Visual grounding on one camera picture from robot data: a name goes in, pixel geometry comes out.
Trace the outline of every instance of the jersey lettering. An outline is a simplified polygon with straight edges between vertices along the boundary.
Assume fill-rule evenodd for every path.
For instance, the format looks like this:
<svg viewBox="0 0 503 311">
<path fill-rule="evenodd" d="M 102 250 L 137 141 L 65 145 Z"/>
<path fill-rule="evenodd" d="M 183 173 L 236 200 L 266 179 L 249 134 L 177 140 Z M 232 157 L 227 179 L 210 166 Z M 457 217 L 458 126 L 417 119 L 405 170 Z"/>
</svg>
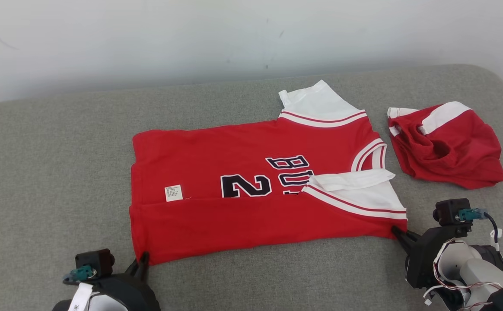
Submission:
<svg viewBox="0 0 503 311">
<path fill-rule="evenodd" d="M 223 197 L 240 197 L 240 189 L 250 197 L 264 197 L 271 193 L 271 181 L 265 175 L 255 175 L 255 183 L 259 187 L 246 181 L 240 174 L 220 177 Z"/>
<path fill-rule="evenodd" d="M 307 185 L 309 177 L 313 176 L 313 171 L 301 171 L 299 173 L 279 174 L 280 184 L 285 187 Z"/>
<path fill-rule="evenodd" d="M 291 158 L 266 158 L 267 162 L 275 169 L 293 169 L 301 167 L 309 167 L 309 163 L 302 155 L 297 155 Z"/>
</svg>

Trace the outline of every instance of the care label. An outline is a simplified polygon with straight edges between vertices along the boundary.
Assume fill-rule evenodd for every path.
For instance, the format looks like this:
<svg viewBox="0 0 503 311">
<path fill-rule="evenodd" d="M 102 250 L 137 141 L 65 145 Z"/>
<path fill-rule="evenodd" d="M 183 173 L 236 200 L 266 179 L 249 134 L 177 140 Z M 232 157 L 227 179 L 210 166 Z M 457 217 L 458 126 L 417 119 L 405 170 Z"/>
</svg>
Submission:
<svg viewBox="0 0 503 311">
<path fill-rule="evenodd" d="M 180 185 L 165 187 L 165 200 L 167 202 L 182 200 L 182 189 Z"/>
</svg>

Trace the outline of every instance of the gray table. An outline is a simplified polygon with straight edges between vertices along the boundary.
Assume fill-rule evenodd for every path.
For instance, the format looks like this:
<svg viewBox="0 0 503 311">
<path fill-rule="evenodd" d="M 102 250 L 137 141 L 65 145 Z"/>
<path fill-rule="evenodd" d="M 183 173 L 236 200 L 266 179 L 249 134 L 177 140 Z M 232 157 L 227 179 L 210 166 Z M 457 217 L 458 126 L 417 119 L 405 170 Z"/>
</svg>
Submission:
<svg viewBox="0 0 503 311">
<path fill-rule="evenodd" d="M 0 103 L 0 310 L 51 310 L 79 252 L 109 248 L 120 271 L 133 260 L 131 138 L 152 128 L 193 129 L 276 118 L 277 93 L 324 79 L 366 109 L 389 142 L 388 107 L 460 101 L 503 146 L 503 82 L 469 65 L 60 95 Z M 439 200 L 468 197 L 503 228 L 503 183 L 467 191 L 416 181 L 388 150 L 388 170 L 416 232 L 436 226 Z M 488 244 L 489 222 L 469 242 Z M 405 254 L 382 238 L 335 238 L 187 258 L 154 266 L 149 283 L 169 310 L 421 310 L 404 281 Z M 438 299 L 431 310 L 443 308 Z"/>
</svg>

